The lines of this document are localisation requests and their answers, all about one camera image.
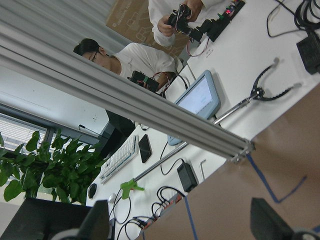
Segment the white computer mouse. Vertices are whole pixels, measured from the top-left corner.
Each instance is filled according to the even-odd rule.
[[[113,204],[113,203],[115,202],[115,200],[116,200],[116,194],[115,194],[115,193],[112,193],[112,194],[109,196],[108,201],[109,201],[110,204]]]

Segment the person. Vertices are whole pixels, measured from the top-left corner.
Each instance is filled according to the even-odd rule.
[[[201,26],[206,19],[217,15],[216,4],[222,0],[185,0],[183,4],[191,9],[188,25],[191,28]],[[169,25],[168,19],[173,10],[178,10],[181,0],[148,0],[150,22],[153,25],[154,40],[163,47],[175,43],[175,28]]]
[[[158,91],[176,73],[175,60],[171,56],[135,42],[114,55],[108,55],[95,40],[85,38],[73,52],[126,79],[131,78],[133,71],[142,72],[149,78],[158,73],[154,76],[159,83]]]

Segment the cardboard box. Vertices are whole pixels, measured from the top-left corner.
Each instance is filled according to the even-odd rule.
[[[179,56],[189,40],[188,36],[176,33],[174,45],[163,47],[157,44],[149,18],[148,0],[117,0],[106,20],[106,26],[135,43],[146,44],[173,57]]]

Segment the keyboard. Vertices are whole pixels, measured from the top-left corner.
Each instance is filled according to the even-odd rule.
[[[101,166],[100,182],[104,184],[138,154],[139,136],[133,135]]]

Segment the blue tablet case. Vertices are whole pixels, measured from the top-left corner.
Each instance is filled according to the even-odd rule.
[[[205,70],[174,103],[201,118],[211,118],[221,105],[211,72]],[[168,135],[170,146],[181,142]]]

